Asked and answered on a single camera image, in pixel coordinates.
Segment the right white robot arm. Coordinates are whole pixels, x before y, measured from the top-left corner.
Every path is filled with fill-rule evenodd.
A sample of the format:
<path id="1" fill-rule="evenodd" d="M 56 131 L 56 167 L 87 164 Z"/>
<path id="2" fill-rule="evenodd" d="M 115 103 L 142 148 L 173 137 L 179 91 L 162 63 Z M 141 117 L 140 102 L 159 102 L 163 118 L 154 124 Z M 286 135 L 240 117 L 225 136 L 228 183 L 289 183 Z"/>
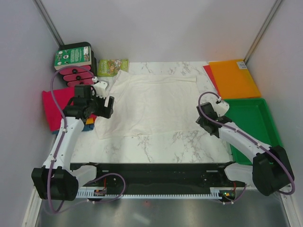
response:
<path id="1" fill-rule="evenodd" d="M 233 181 L 253 185 L 269 196 L 274 192 L 292 195 L 295 192 L 294 174 L 286 150 L 280 146 L 263 143 L 239 128 L 225 115 L 219 116 L 211 103 L 197 106 L 197 123 L 210 135 L 222 139 L 251 162 L 251 165 L 231 162 L 217 174 L 217 181 L 228 186 Z"/>

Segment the white t shirt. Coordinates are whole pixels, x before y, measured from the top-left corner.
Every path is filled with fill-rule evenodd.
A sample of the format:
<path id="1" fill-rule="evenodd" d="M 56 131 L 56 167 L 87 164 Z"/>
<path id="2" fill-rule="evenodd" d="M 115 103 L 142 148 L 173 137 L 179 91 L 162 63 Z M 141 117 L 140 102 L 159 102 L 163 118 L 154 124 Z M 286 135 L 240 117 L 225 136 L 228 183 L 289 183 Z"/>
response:
<path id="1" fill-rule="evenodd" d="M 109 119 L 98 117 L 99 139 L 194 131 L 199 91 L 196 76 L 133 75 L 118 72 L 109 93 L 114 97 Z"/>

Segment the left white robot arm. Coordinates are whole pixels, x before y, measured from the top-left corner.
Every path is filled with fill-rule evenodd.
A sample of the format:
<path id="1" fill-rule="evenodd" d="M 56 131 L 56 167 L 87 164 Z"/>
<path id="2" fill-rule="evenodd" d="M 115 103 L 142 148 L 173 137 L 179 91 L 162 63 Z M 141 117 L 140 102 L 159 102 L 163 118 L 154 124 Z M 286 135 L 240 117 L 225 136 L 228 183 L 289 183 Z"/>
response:
<path id="1" fill-rule="evenodd" d="M 61 110 L 63 117 L 53 148 L 42 167 L 34 168 L 31 174 L 41 199 L 72 201 L 86 183 L 93 186 L 103 183 L 104 175 L 95 166 L 71 170 L 70 164 L 86 120 L 92 114 L 109 119 L 113 113 L 114 97 L 107 95 L 107 87 L 104 81 L 74 87 L 74 96 Z"/>

